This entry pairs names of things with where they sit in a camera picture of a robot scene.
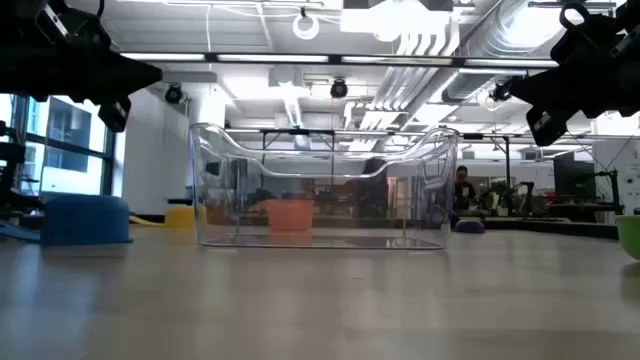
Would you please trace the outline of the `orange measuring cup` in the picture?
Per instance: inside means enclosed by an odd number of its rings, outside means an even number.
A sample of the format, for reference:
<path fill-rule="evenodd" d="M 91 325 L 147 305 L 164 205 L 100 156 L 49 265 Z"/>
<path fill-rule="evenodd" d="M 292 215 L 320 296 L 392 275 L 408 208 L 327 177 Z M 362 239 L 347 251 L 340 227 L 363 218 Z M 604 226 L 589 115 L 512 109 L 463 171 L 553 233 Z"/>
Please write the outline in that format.
<path fill-rule="evenodd" d="M 313 224 L 313 201 L 308 199 L 269 199 L 250 207 L 265 212 L 268 225 L 276 232 L 307 232 Z"/>

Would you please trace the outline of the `window with dark frame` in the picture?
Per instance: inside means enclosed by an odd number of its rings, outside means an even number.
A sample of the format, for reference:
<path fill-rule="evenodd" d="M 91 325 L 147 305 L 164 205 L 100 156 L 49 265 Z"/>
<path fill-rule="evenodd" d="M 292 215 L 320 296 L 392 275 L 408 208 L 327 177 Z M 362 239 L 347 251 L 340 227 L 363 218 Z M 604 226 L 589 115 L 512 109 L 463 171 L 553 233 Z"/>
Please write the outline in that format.
<path fill-rule="evenodd" d="M 43 102 L 0 94 L 0 121 L 7 125 L 1 142 L 25 147 L 13 188 L 24 195 L 110 195 L 115 134 L 98 117 L 90 101 L 66 96 Z"/>

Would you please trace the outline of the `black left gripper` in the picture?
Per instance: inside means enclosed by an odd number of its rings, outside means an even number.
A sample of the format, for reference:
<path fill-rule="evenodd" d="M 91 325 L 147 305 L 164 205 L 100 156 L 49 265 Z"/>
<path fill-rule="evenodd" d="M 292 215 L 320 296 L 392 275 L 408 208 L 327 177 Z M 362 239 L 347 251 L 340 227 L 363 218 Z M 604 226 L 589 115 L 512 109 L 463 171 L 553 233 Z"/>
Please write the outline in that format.
<path fill-rule="evenodd" d="M 101 24 L 106 0 L 95 1 L 87 12 L 68 0 L 0 0 L 0 92 L 105 103 L 99 118 L 122 133 L 127 96 L 161 81 L 163 72 L 111 50 Z"/>

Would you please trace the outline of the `person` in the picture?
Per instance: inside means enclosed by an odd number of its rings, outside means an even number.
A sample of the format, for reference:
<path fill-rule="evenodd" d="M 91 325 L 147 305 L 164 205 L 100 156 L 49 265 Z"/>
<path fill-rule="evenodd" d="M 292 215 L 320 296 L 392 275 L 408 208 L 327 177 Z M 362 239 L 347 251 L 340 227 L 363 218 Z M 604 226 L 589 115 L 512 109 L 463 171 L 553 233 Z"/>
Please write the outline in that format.
<path fill-rule="evenodd" d="M 476 197 L 474 186 L 468 181 L 468 168 L 460 165 L 456 169 L 456 179 L 454 184 L 454 210 L 468 210 L 471 202 Z"/>

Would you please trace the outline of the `clear plastic basket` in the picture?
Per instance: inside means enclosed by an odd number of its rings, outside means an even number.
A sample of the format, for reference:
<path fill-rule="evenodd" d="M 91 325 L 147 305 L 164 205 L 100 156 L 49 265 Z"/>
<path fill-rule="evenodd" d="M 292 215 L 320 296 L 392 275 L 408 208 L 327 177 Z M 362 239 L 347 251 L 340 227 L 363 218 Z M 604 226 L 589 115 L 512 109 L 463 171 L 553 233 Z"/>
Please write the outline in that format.
<path fill-rule="evenodd" d="M 196 124 L 189 132 L 195 234 L 205 246 L 442 250 L 454 203 L 459 135 L 333 130 L 333 165 L 262 165 L 263 129 Z M 269 199 L 313 201 L 307 232 L 276 232 Z"/>

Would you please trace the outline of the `black metal stand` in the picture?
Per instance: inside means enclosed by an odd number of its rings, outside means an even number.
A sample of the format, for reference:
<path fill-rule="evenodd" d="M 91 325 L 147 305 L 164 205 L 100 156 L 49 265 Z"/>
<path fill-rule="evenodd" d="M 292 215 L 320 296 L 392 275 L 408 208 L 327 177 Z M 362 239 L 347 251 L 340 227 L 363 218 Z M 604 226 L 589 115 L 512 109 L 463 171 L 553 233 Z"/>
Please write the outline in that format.
<path fill-rule="evenodd" d="M 464 133 L 462 138 L 467 142 L 480 142 L 482 140 L 490 140 L 499 150 L 501 150 L 505 156 L 505 176 L 506 185 L 511 187 L 511 156 L 510 156 L 510 137 L 505 134 L 499 133 Z"/>

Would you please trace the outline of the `green potted plant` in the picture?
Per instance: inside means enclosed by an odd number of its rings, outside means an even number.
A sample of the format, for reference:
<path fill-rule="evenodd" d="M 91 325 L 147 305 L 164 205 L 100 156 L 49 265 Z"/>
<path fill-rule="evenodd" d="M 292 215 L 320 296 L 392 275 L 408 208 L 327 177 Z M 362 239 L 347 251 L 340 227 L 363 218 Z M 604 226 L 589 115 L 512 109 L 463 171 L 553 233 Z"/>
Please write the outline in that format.
<path fill-rule="evenodd" d="M 492 182 L 489 188 L 481 195 L 481 208 L 487 212 L 489 216 L 506 216 L 508 214 L 505 195 L 508 190 L 505 181 Z"/>

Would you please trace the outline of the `light blue measuring cup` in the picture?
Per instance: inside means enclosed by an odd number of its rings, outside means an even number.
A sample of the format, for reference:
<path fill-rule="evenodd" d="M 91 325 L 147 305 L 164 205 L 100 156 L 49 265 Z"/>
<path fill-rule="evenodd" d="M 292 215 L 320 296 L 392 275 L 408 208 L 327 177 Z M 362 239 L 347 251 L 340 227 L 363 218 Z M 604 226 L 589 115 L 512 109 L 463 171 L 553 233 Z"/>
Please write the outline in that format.
<path fill-rule="evenodd" d="M 70 194 L 44 204 L 39 230 L 0 220 L 0 236 L 40 246 L 131 243 L 129 205 L 120 197 Z"/>

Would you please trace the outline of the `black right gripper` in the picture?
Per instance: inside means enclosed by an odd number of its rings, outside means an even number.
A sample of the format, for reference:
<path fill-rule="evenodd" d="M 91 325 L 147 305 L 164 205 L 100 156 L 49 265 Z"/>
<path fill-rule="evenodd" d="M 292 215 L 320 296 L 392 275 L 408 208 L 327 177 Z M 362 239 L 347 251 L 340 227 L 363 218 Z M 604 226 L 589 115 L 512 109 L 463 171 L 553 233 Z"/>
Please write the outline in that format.
<path fill-rule="evenodd" d="M 570 93 L 589 118 L 640 111 L 640 0 L 623 0 L 612 15 L 590 13 L 586 0 L 565 0 L 559 22 L 565 32 L 550 52 L 559 67 L 509 87 L 512 96 L 537 106 L 526 113 L 526 121 L 538 146 L 552 145 L 567 132 L 573 109 L 542 108 L 570 107 L 569 80 Z"/>

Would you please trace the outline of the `yellow measuring cup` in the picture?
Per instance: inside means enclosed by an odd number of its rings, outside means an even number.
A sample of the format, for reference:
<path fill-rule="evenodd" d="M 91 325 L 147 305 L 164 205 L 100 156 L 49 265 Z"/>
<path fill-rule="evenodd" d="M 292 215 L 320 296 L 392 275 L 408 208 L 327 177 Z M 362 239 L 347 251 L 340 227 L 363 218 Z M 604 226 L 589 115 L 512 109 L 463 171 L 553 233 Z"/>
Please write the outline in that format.
<path fill-rule="evenodd" d="M 130 212 L 129 221 L 143 226 L 195 229 L 198 217 L 205 214 L 206 208 L 203 205 L 171 204 L 164 215 L 143 215 Z"/>

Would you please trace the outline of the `black overhead frame bar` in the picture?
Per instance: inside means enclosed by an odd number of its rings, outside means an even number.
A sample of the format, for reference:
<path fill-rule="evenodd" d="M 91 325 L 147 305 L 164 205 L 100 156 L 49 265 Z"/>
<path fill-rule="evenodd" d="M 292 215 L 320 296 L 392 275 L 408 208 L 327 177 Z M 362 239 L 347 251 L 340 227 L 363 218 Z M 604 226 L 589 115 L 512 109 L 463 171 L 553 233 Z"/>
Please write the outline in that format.
<path fill-rule="evenodd" d="M 122 52 L 122 56 L 154 63 L 309 64 L 330 66 L 399 66 L 433 68 L 550 69 L 551 59 L 405 55 L 279 54 L 279 53 L 154 53 Z"/>

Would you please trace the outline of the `black metal gantry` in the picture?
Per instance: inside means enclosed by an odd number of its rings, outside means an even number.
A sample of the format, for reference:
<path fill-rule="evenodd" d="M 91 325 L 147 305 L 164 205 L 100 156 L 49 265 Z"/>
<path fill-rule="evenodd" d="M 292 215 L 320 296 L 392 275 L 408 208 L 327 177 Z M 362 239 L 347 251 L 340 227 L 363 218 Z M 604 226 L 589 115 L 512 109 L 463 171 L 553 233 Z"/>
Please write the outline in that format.
<path fill-rule="evenodd" d="M 337 148 L 333 130 L 263 129 L 260 131 L 262 165 L 333 165 Z"/>

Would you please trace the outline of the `black aluminium table frame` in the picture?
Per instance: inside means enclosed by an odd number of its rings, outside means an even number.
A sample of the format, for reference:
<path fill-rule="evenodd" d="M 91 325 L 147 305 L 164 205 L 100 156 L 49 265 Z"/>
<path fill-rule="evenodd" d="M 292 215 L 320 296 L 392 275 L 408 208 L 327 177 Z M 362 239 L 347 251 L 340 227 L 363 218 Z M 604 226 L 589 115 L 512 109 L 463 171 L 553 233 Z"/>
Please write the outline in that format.
<path fill-rule="evenodd" d="M 550 221 L 549 219 L 524 219 L 515 217 L 487 217 L 482 220 L 482 223 L 486 230 L 531 231 L 568 236 L 592 237 L 612 241 L 618 240 L 618 230 L 615 225 Z"/>

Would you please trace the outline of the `green measuring cup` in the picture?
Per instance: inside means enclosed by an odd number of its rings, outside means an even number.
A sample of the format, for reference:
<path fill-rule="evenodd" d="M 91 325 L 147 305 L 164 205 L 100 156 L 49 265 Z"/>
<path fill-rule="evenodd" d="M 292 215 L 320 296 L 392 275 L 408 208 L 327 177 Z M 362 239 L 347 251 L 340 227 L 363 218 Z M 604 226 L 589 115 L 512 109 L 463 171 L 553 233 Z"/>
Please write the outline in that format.
<path fill-rule="evenodd" d="M 624 252 L 640 261 L 640 215 L 616 217 L 618 240 Z"/>

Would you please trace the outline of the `dark blue measuring cup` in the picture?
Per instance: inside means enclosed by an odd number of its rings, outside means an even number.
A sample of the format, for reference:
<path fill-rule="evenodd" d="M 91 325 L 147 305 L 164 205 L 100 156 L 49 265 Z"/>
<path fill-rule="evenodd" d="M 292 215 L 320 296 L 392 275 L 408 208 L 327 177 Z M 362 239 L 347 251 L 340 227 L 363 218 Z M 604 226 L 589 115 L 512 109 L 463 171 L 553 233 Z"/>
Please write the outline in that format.
<path fill-rule="evenodd" d="M 454 230 L 457 233 L 483 234 L 485 232 L 485 226 L 481 220 L 463 219 L 463 220 L 459 220 L 455 224 Z"/>

